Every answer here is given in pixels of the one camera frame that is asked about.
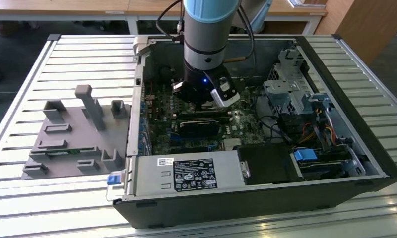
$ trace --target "warning symbols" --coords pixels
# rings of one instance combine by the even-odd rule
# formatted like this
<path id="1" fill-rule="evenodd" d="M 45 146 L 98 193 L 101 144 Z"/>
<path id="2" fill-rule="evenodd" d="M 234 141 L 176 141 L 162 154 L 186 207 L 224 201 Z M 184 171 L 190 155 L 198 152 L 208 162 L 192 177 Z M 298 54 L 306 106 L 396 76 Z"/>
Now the warning symbols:
<path id="1" fill-rule="evenodd" d="M 217 188 L 213 159 L 174 161 L 173 174 L 177 192 Z"/>

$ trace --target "blue tab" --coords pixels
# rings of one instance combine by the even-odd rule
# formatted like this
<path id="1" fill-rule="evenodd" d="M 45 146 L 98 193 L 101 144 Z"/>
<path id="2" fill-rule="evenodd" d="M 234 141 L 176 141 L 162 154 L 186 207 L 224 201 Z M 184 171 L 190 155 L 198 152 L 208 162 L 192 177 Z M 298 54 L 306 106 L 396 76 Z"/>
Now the blue tab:
<path id="1" fill-rule="evenodd" d="M 120 175 L 109 175 L 106 177 L 106 185 L 117 185 L 120 184 Z"/>
<path id="2" fill-rule="evenodd" d="M 296 160 L 317 160 L 316 153 L 312 149 L 300 149 L 294 152 Z"/>

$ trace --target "barcode sticker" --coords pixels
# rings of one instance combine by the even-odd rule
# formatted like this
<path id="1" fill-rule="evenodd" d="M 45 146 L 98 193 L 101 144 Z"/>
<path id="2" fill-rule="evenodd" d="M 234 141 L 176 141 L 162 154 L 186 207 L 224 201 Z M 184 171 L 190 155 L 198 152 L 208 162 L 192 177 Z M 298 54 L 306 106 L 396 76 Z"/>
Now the barcode sticker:
<path id="1" fill-rule="evenodd" d="M 124 11 L 106 11 L 106 14 L 125 14 Z"/>
<path id="2" fill-rule="evenodd" d="M 173 164 L 173 158 L 158 158 L 157 159 L 157 165 L 172 165 Z"/>

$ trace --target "floor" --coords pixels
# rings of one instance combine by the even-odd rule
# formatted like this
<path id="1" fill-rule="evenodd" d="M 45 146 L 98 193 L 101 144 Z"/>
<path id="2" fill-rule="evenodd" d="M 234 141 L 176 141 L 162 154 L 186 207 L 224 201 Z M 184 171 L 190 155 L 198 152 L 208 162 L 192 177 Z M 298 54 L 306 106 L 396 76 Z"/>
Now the floor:
<path id="1" fill-rule="evenodd" d="M 73 22 L 41 22 L 38 29 L 20 29 L 10 37 L 4 38 L 0 36 L 0 68 L 5 74 L 5 79 L 0 83 L 0 92 L 5 92 L 0 94 L 0 122 L 29 73 L 48 35 L 113 33 L 114 31 L 101 31 L 97 25 L 84 27 Z M 380 53 L 370 65 L 370 69 L 397 97 L 397 36 Z"/>

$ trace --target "metal bracket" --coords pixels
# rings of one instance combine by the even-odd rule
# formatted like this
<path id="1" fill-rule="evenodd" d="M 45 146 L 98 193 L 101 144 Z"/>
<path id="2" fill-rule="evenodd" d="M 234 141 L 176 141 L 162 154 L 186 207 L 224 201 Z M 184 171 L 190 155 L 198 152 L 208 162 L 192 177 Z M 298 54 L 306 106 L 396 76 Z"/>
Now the metal bracket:
<path id="1" fill-rule="evenodd" d="M 148 36 L 137 36 L 133 39 L 133 53 L 138 57 L 144 55 L 146 52 L 149 52 L 149 45 L 153 45 L 156 41 L 149 42 Z"/>

